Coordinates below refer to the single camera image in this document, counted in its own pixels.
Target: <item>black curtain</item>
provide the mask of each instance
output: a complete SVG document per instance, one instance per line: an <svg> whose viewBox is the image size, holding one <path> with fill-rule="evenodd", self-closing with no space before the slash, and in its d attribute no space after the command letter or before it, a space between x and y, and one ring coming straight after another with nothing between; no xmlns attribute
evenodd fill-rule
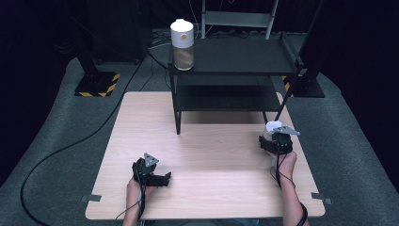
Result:
<svg viewBox="0 0 399 226"><path fill-rule="evenodd" d="M74 58L58 13L55 1L0 3L0 185L45 122Z"/></svg>
<svg viewBox="0 0 399 226"><path fill-rule="evenodd" d="M301 50L340 88L397 190L398 34L399 1L326 0Z"/></svg>

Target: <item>shelf top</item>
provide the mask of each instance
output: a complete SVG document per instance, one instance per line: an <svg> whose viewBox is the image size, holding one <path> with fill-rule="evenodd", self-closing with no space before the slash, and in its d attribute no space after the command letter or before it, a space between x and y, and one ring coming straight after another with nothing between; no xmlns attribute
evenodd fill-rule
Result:
<svg viewBox="0 0 399 226"><path fill-rule="evenodd" d="M169 68L177 74L293 75L297 72L282 40L197 39L194 67L186 72L174 68L173 47L170 51Z"/></svg>

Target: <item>white container lid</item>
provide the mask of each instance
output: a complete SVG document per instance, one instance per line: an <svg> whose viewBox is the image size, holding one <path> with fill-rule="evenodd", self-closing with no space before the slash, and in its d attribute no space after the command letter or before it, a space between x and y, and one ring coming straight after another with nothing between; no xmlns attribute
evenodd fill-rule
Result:
<svg viewBox="0 0 399 226"><path fill-rule="evenodd" d="M170 25L170 29L176 32L187 32L193 29L193 24L185 21L184 19L177 19L174 23Z"/></svg>
<svg viewBox="0 0 399 226"><path fill-rule="evenodd" d="M172 44L178 48L188 48L194 44L193 24L184 19L177 19L170 25Z"/></svg>

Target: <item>black stand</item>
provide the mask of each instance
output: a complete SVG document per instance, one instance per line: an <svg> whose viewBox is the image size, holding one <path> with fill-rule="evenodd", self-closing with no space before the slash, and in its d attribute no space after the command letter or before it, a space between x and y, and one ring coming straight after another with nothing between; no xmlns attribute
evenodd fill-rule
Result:
<svg viewBox="0 0 399 226"><path fill-rule="evenodd" d="M315 21L318 18L318 15L320 13L320 10L323 6L324 0L322 0L319 3L319 6L316 10L316 13L313 17L313 21L311 22L311 28L310 31L308 33L308 37L305 40L305 43L302 45L301 50L299 51L299 55L302 57L302 59L304 59L305 61L305 57L302 56L303 53L303 48L307 45L307 41L309 40L309 36L311 35L311 31L313 29L313 26L315 24ZM316 80L317 75L319 74L319 72L321 71L324 63L326 62L326 58L327 58L327 48L328 45L327 43L325 43L323 46L321 46L320 51L317 53L317 57L314 58L314 60L312 61L312 64L310 64L309 62L304 62L305 64L305 68L307 67L307 65L310 65L307 69L307 71L299 76L297 79L297 83L295 85L295 88L293 89L293 96L294 97L312 97L312 98L325 98L326 95L324 94L324 92L322 91L319 83ZM284 79L284 85L287 87L291 85L292 83L292 78L291 77L286 77Z"/></svg>
<svg viewBox="0 0 399 226"><path fill-rule="evenodd" d="M76 56L85 71L85 76L77 86L74 95L102 97L111 95L120 75L114 72L99 72L97 70L77 27L77 21L71 15L67 3L60 1L60 7L69 27Z"/></svg>

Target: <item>metal bracket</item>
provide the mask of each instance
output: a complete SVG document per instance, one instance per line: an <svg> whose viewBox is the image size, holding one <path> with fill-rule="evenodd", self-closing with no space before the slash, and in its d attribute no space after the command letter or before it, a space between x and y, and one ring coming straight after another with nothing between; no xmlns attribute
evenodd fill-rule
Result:
<svg viewBox="0 0 399 226"><path fill-rule="evenodd" d="M146 162L146 167L153 166L153 165L155 165L155 164L157 164L159 162L158 159L156 159L155 157L153 157L153 156L151 156L151 155L149 155L147 153L144 153L144 159L145 159L145 162Z"/></svg>
<svg viewBox="0 0 399 226"><path fill-rule="evenodd" d="M274 128L273 131L281 133L281 134L290 134L290 135L297 135L297 136L300 135L299 132L297 132L296 130L291 129L290 127L288 127L286 125L278 127L278 128Z"/></svg>

